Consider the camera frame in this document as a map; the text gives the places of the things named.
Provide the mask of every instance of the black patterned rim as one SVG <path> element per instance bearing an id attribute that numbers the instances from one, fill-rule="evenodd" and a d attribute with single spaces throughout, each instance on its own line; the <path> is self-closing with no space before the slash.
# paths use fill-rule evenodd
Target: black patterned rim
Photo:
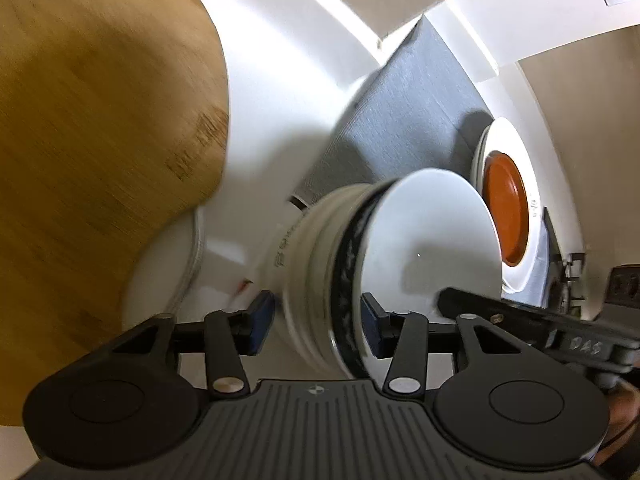
<path id="1" fill-rule="evenodd" d="M 353 322 L 353 278 L 360 244 L 367 223 L 386 191 L 395 183 L 388 182 L 371 195 L 353 216 L 342 235 L 335 257 L 331 279 L 331 324 L 334 329 L 335 346 L 345 366 L 356 379 L 368 379 L 369 373 L 362 361 L 356 343 Z"/>

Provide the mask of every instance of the stack of plates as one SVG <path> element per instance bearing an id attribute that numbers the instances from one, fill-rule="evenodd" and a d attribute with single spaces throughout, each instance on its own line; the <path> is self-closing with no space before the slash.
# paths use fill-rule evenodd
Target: stack of plates
<path id="1" fill-rule="evenodd" d="M 507 164 L 513 164 L 517 168 L 516 173 L 519 173 L 520 178 L 518 179 L 516 175 L 516 180 L 519 180 L 524 188 L 525 196 L 522 199 L 525 203 L 523 213 L 526 217 L 522 222 L 522 228 L 527 231 L 524 233 L 524 250 L 516 261 L 510 261 L 506 254 L 502 254 L 502 288 L 505 292 L 520 292 L 527 285 L 536 261 L 542 224 L 542 208 L 536 175 L 527 150 L 515 127 L 505 118 L 496 119 L 484 131 L 472 162 L 471 184 L 480 195 L 484 196 L 486 202 L 489 202 L 489 190 L 485 182 L 486 172 L 491 163 L 496 160 L 497 155 L 502 158 L 502 161 L 506 160 Z M 500 235 L 500 220 L 496 216 L 496 212 L 492 210 L 492 205 L 488 205 Z"/>
<path id="2" fill-rule="evenodd" d="M 338 189 L 310 208 L 287 245 L 287 332 L 318 371 L 382 384 L 389 362 L 373 357 L 362 335 L 363 292 L 390 312 L 412 310 L 434 322 L 452 322 L 435 306 L 446 286 L 500 297 L 491 215 L 474 188 L 449 171 Z"/>

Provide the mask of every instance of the wooden board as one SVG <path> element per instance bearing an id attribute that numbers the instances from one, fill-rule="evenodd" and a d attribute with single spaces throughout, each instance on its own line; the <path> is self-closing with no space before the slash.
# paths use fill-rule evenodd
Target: wooden board
<path id="1" fill-rule="evenodd" d="M 520 62 L 571 186 L 584 237 L 585 313 L 602 307 L 611 267 L 640 262 L 640 27 Z"/>
<path id="2" fill-rule="evenodd" d="M 0 424 L 120 331 L 142 248 L 216 189 L 227 125 L 200 0 L 0 0 Z"/>

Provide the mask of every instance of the orange bowl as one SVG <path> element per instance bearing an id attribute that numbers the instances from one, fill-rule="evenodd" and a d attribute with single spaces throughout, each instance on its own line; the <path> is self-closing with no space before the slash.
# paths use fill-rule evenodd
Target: orange bowl
<path id="1" fill-rule="evenodd" d="M 515 267 L 527 249 L 529 207 L 522 177 L 509 155 L 493 152 L 487 158 L 482 198 L 498 231 L 502 260 Z"/>

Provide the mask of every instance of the black cable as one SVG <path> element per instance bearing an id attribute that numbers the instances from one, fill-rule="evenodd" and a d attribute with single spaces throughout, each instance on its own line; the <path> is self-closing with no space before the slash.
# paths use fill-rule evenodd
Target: black cable
<path id="1" fill-rule="evenodd" d="M 635 424 L 637 424 L 638 420 L 640 420 L 640 413 L 638 413 L 638 415 L 634 417 L 634 420 L 632 420 L 630 423 L 628 423 L 625 426 L 624 430 L 620 431 L 616 436 L 612 436 L 609 440 L 607 440 L 604 444 L 602 444 L 602 446 L 600 446 L 600 451 L 602 451 L 603 449 L 607 449 L 607 447 L 611 446 L 611 444 L 614 444 L 620 437 L 622 437 Z"/>

